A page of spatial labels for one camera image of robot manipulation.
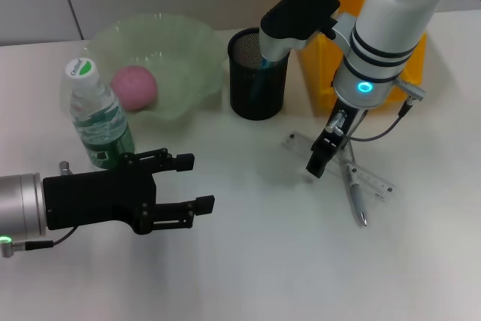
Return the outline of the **grey ballpoint pen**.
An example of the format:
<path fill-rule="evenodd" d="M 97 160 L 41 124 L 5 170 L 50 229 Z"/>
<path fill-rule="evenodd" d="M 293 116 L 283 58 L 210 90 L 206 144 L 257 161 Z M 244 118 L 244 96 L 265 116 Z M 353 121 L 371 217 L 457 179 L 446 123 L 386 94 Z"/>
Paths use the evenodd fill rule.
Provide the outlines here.
<path fill-rule="evenodd" d="M 346 193 L 352 204 L 355 218 L 361 227 L 366 227 L 368 225 L 367 213 L 360 183 L 355 174 L 357 170 L 356 167 L 352 165 L 355 162 L 355 157 L 350 142 L 347 142 L 340 151 L 338 159 Z"/>

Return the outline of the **pink peach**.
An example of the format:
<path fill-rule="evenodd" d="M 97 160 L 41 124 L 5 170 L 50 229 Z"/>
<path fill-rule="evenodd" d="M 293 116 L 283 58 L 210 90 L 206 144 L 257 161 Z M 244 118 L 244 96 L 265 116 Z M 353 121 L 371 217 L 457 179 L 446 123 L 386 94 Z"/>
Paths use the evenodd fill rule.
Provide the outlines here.
<path fill-rule="evenodd" d="M 158 95 L 156 79 L 150 71 L 138 65 L 119 69 L 110 87 L 126 111 L 138 111 L 150 106 Z"/>

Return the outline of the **yellow plastic bin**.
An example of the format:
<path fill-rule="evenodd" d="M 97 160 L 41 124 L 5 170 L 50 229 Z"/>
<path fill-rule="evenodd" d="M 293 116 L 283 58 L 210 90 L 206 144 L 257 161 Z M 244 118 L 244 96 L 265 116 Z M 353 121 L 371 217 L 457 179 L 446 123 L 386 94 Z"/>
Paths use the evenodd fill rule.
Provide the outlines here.
<path fill-rule="evenodd" d="M 358 16 L 365 0 L 339 0 L 339 13 Z M 316 114 L 327 114 L 334 106 L 336 96 L 331 86 L 343 55 L 341 50 L 325 36 L 316 36 L 303 50 L 298 51 L 305 84 Z"/>

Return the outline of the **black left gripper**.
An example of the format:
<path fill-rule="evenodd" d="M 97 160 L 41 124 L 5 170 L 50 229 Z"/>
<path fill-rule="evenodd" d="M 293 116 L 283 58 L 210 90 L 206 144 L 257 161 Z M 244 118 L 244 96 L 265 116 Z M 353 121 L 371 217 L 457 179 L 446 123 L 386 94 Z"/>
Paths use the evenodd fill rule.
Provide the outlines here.
<path fill-rule="evenodd" d="M 149 159 L 128 154 L 111 170 L 46 177 L 42 181 L 47 228 L 50 230 L 119 221 L 137 235 L 167 229 L 190 229 L 195 216 L 213 212 L 213 195 L 179 203 L 156 203 L 153 174 L 191 171 L 195 156 L 173 156 L 167 148 L 152 150 Z"/>

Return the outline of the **translucent green fruit plate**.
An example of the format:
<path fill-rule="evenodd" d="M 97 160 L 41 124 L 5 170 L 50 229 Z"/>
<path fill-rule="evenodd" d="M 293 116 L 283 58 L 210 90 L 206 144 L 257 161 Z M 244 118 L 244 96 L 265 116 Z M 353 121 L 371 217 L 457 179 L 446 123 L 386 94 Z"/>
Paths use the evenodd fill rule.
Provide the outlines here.
<path fill-rule="evenodd" d="M 222 88 L 226 45 L 209 25 L 178 14 L 135 14 L 98 32 L 81 50 L 109 84 L 128 65 L 156 79 L 156 101 L 143 109 L 159 120 L 174 120 Z"/>

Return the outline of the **clear plastic ruler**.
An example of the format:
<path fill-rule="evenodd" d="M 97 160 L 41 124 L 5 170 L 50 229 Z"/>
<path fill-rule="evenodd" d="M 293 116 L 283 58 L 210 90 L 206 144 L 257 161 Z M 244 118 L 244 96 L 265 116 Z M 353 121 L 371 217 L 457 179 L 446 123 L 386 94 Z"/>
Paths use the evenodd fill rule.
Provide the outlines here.
<path fill-rule="evenodd" d="M 292 132 L 285 137 L 282 145 L 308 161 L 311 156 L 310 147 L 312 143 L 313 141 L 305 135 Z M 390 199 L 395 191 L 395 186 L 392 183 L 355 163 L 351 143 L 348 143 L 326 165 L 325 171 L 342 177 L 348 187 L 357 185 L 370 197 L 378 198 L 381 201 Z"/>

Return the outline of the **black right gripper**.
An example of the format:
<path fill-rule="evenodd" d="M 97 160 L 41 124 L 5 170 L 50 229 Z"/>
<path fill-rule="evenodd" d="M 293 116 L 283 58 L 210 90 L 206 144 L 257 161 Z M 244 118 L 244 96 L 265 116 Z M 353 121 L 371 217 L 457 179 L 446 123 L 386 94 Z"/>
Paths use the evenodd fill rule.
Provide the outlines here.
<path fill-rule="evenodd" d="M 333 155 L 341 146 L 345 136 L 352 128 L 356 117 L 362 111 L 345 104 L 341 100 L 334 103 L 328 121 L 310 150 L 306 170 L 316 178 L 320 178 Z"/>

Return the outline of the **blue scissors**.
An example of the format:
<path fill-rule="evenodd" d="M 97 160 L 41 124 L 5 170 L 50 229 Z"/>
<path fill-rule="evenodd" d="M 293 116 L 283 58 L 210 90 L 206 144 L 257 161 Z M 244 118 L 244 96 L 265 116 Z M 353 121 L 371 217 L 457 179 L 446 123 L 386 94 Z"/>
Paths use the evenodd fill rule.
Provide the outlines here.
<path fill-rule="evenodd" d="M 269 61 L 264 57 L 261 58 L 260 66 L 253 74 L 253 83 L 249 96 L 249 103 L 254 104 L 262 94 L 264 86 L 268 84 L 271 73 L 275 69 L 276 62 Z"/>

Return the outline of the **black mesh pen holder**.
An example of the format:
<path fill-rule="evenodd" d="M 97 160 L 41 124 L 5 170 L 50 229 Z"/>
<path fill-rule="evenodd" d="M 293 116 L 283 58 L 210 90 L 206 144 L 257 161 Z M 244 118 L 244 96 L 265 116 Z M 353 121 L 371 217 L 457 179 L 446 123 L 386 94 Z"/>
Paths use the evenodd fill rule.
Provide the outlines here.
<path fill-rule="evenodd" d="M 259 68 L 261 58 L 258 28 L 244 29 L 228 43 L 230 105 L 237 115 L 247 120 L 267 120 L 283 107 L 288 56 L 276 62 L 257 102 L 249 103 L 253 74 Z"/>

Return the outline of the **clear green-label water bottle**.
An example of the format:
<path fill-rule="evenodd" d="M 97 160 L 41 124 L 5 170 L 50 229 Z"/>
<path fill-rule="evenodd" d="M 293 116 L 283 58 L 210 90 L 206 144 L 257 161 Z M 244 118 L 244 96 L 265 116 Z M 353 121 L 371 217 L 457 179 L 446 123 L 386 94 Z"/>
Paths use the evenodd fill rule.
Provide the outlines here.
<path fill-rule="evenodd" d="M 126 112 L 113 90 L 100 77 L 93 60 L 72 59 L 65 66 L 67 109 L 91 163 L 114 168 L 122 154 L 134 153 L 135 143 Z"/>

